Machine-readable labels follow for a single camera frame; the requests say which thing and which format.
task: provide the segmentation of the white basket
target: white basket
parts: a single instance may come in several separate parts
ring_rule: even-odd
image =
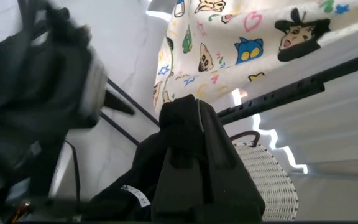
[[[287,173],[266,148],[254,143],[237,142],[237,150],[266,204],[263,221],[294,220],[298,195]]]

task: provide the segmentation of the blue star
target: blue star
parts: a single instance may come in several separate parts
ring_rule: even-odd
[[[170,71],[170,69],[168,68],[169,65],[165,66],[165,67],[161,67],[160,71],[158,72],[158,75],[165,75],[167,72]]]
[[[338,15],[341,15],[341,14],[344,14],[345,12],[348,12],[349,11],[349,5],[337,5],[336,8],[335,8],[335,14],[338,14]]]
[[[197,77],[190,77],[186,79],[184,82],[186,83],[185,86],[187,86],[189,83],[193,82]]]

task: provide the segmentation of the cartoon print towel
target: cartoon print towel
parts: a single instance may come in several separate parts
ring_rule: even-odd
[[[328,33],[335,41],[358,31],[358,0],[177,0],[172,15],[158,55],[157,113],[189,94],[212,103],[324,47]]]

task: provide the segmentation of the black garment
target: black garment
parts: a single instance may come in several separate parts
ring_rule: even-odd
[[[152,203],[168,147],[180,152],[202,148],[203,135],[193,96],[165,103],[160,114],[159,133],[152,134],[137,148],[132,168],[92,199],[95,203],[113,205],[83,215],[84,220],[151,221],[150,205],[141,207],[138,199],[123,185],[143,192]]]

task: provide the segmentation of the basket handle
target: basket handle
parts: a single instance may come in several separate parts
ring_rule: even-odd
[[[256,147],[256,145],[258,144],[259,139],[260,139],[260,133],[257,132],[257,131],[244,131],[244,132],[241,132],[241,133],[239,133],[239,134],[236,134],[236,135],[231,136],[229,139],[230,139],[231,141],[234,141],[234,140],[236,140],[236,139],[239,139],[239,138],[241,138],[241,137],[248,136],[248,135],[254,135],[254,136],[255,136],[255,139],[253,140],[254,145],[251,146],[251,147]]]

